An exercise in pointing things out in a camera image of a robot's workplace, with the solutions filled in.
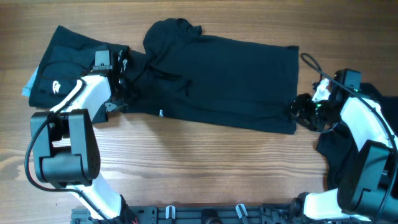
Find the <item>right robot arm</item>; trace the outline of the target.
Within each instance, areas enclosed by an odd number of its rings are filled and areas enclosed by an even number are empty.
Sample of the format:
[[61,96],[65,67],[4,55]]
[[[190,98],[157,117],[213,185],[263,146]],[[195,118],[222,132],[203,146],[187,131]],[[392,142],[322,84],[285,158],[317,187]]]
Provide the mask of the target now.
[[379,102],[360,87],[360,72],[339,70],[326,75],[314,95],[298,95],[290,107],[292,119],[311,131],[344,124],[358,149],[338,188],[304,196],[304,220],[397,223],[397,137]]

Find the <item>black polo shirt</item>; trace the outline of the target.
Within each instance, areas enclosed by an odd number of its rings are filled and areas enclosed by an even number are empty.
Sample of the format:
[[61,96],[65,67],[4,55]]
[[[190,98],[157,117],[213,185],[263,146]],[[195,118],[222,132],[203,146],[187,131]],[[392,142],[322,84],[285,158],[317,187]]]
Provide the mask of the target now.
[[156,22],[131,52],[130,113],[293,134],[299,48],[205,35],[185,19]]

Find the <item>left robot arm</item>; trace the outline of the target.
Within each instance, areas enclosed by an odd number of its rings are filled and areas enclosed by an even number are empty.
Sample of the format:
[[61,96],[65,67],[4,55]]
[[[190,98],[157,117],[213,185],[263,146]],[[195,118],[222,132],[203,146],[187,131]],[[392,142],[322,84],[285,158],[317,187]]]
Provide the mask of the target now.
[[25,175],[37,189],[68,192],[88,210],[94,223],[139,223],[122,195],[100,172],[100,150],[92,120],[113,93],[124,96],[127,52],[99,50],[94,64],[76,78],[69,95],[50,111],[30,119],[32,139]]

